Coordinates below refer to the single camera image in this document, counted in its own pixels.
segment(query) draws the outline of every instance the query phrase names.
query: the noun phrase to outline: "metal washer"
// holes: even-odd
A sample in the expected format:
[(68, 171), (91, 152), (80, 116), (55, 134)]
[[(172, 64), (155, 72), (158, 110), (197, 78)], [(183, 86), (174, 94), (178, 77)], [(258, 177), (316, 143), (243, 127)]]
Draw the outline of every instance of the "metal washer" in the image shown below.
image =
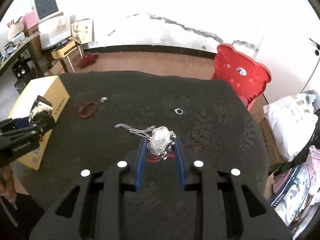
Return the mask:
[(183, 114), (183, 110), (180, 108), (176, 108), (174, 111), (176, 112), (176, 114)]

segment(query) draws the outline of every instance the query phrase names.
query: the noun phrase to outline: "red bead bracelet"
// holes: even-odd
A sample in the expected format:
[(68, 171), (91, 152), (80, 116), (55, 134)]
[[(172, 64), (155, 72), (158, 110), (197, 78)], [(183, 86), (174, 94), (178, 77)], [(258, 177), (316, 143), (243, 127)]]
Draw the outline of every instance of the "red bead bracelet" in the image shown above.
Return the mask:
[[(89, 112), (88, 114), (82, 114), (83, 110), (86, 109), (87, 107), (94, 105), (94, 109)], [(99, 109), (98, 103), (95, 101), (90, 101), (89, 103), (87, 103), (84, 107), (81, 107), (79, 109), (79, 115), (80, 118), (82, 119), (88, 119), (89, 117), (93, 116), (93, 114)]]

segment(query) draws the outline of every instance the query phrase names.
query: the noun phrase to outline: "black baseboard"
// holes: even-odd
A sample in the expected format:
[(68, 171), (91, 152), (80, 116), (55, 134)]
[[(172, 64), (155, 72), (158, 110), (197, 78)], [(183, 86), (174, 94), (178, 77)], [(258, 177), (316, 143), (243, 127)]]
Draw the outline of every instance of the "black baseboard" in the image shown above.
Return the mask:
[(108, 46), (85, 49), (85, 51), (91, 53), (109, 53), (109, 52), (162, 52), (162, 53), (172, 53), (172, 54), (183, 54), (188, 56), (203, 57), (214, 59), (215, 53), (199, 50), (199, 49), (187, 49), (182, 47), (174, 46), (162, 46), (162, 45), (118, 45), (118, 46)]

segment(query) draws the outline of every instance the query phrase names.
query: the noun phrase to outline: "pink packaging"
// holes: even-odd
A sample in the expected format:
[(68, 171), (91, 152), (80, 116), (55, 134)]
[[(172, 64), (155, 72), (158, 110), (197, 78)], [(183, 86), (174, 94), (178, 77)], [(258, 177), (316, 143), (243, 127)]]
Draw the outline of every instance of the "pink packaging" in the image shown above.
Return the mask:
[(287, 178), (290, 176), (292, 169), (289, 169), (288, 171), (281, 173), (274, 177), (274, 183), (273, 183), (273, 192), (277, 193), (278, 190), (282, 187), (282, 185), (286, 182)]
[(37, 18), (36, 18), (36, 11), (33, 10), (29, 13), (27, 13), (23, 18), (21, 19), (21, 22), (24, 25), (25, 31), (31, 29), (32, 27), (36, 26), (37, 23)]
[(306, 164), (311, 180), (309, 194), (314, 195), (320, 188), (320, 150), (318, 150), (314, 145), (309, 147)]

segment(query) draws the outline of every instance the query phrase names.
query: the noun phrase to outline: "brown floor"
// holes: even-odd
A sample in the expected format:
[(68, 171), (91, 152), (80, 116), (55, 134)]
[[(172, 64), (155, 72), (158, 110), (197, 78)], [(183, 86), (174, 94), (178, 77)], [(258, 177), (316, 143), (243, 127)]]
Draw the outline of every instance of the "brown floor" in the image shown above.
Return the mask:
[[(113, 52), (102, 53), (98, 61), (77, 73), (90, 71), (135, 70), (159, 76), (180, 76), (210, 79), (214, 73), (214, 60), (179, 54), (157, 52)], [(267, 105), (264, 96), (256, 99), (250, 113), (259, 124), (263, 119), (262, 107)]]

